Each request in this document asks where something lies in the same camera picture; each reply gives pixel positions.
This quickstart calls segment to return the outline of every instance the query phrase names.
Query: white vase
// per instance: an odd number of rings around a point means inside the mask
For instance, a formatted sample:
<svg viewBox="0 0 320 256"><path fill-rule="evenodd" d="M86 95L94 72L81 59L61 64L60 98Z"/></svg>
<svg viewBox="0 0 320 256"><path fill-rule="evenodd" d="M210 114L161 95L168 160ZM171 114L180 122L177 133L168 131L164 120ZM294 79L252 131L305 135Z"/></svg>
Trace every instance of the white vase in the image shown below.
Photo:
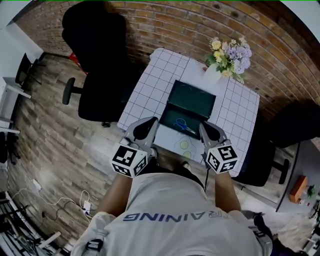
<svg viewBox="0 0 320 256"><path fill-rule="evenodd" d="M221 72L217 71L218 65L211 64L203 75L203 83L207 86L214 86L221 78Z"/></svg>

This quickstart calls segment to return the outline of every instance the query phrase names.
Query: black shorts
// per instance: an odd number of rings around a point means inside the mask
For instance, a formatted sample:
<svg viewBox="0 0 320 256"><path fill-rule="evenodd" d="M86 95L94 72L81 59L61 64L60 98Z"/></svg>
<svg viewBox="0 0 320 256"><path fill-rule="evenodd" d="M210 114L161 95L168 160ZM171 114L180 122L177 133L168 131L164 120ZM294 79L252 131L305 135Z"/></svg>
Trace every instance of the black shorts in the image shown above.
<svg viewBox="0 0 320 256"><path fill-rule="evenodd" d="M201 183L198 177L192 174L191 171L189 171L188 169L180 166L174 169L173 171L171 171L169 169L159 167L157 165L157 160L155 158L152 158L150 162L147 164L147 166L141 172L139 172L137 176L143 175L143 174L159 174L159 173L176 174L176 175L188 178L198 183L203 188L203 190L205 189L204 185Z"/></svg>

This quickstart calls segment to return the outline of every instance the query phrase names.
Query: chair armrest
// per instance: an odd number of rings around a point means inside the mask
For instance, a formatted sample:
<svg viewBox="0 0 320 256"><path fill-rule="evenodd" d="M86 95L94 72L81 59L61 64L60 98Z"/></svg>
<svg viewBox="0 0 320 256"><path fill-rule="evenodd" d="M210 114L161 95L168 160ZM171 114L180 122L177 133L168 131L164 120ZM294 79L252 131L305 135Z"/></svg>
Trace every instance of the chair armrest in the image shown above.
<svg viewBox="0 0 320 256"><path fill-rule="evenodd" d="M66 85L63 91L63 96L62 96L62 104L64 105L69 104L75 81L76 79L72 77L68 80L68 82L66 82Z"/></svg>

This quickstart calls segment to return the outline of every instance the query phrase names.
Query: scissors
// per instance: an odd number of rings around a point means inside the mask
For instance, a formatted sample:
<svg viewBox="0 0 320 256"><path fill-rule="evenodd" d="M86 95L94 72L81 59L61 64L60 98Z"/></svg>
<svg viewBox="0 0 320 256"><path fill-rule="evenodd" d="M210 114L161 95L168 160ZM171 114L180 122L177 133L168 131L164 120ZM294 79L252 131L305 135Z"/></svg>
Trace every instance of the scissors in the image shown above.
<svg viewBox="0 0 320 256"><path fill-rule="evenodd" d="M179 126L182 130L187 130L188 132L196 135L197 133L194 130L191 130L186 123L186 120L182 119L182 118L177 118L175 120L175 123L173 124L173 126Z"/></svg>

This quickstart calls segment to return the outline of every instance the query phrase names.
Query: white t-shirt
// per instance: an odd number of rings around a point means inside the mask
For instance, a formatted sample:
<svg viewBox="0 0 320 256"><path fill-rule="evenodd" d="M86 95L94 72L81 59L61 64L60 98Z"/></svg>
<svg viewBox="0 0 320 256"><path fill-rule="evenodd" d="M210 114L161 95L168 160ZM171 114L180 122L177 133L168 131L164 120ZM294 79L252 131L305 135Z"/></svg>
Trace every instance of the white t-shirt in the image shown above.
<svg viewBox="0 0 320 256"><path fill-rule="evenodd" d="M103 241L96 253L87 242ZM71 256L269 256L272 243L239 211L208 201L193 180L171 173L133 179L126 211L99 212Z"/></svg>

